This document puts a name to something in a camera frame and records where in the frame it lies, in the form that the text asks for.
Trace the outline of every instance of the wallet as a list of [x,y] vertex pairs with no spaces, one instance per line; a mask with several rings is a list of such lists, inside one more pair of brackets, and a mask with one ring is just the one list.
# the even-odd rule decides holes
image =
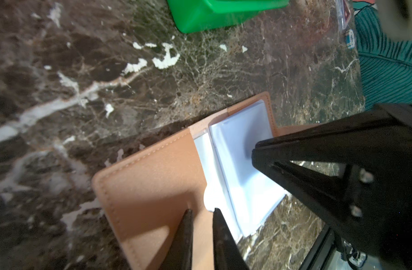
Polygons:
[[265,102],[274,137],[312,127],[278,129],[269,93],[263,92],[95,174],[92,187],[132,269],[160,267],[187,209],[192,209],[194,215],[192,268],[214,269],[213,213],[203,203],[207,183],[194,139],[210,125],[261,99]]

